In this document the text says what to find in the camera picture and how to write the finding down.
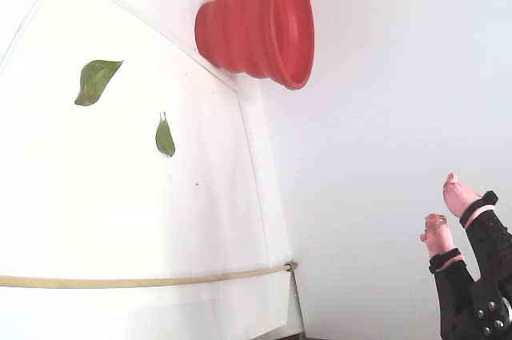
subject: white wall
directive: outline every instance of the white wall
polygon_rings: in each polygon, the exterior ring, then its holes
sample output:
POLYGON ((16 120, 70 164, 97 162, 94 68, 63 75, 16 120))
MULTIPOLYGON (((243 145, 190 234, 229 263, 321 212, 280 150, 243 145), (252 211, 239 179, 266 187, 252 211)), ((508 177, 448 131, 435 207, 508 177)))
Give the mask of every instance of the white wall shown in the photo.
POLYGON ((311 1, 310 82, 263 84, 306 332, 438 338, 418 236, 448 213, 447 173, 494 188, 512 222, 512 1, 311 1))

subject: green leaf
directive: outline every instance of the green leaf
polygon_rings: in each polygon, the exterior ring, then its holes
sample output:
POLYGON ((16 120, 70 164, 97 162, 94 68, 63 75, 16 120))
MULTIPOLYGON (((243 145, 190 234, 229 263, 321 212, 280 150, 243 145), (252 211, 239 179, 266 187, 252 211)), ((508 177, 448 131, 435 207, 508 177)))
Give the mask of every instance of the green leaf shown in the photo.
POLYGON ((163 114, 160 117, 160 123, 157 128, 157 135, 155 138, 157 142, 157 148, 163 154, 166 154, 169 157, 172 157, 174 152, 176 152, 176 147, 174 146, 173 137, 170 135, 169 123, 167 122, 166 114, 163 114))
POLYGON ((106 85, 118 71, 122 62, 93 60, 82 68, 80 93, 74 103, 77 106, 91 106, 99 100, 106 85))

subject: pink fingertip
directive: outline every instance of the pink fingertip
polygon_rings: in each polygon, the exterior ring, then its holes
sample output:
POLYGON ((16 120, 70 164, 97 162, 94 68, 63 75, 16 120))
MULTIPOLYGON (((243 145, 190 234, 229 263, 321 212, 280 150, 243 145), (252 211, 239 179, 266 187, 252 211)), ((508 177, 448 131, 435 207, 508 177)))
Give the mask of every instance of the pink fingertip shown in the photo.
POLYGON ((458 177, 453 172, 448 175, 448 178, 446 179, 446 182, 449 184, 453 184, 458 181, 458 177))

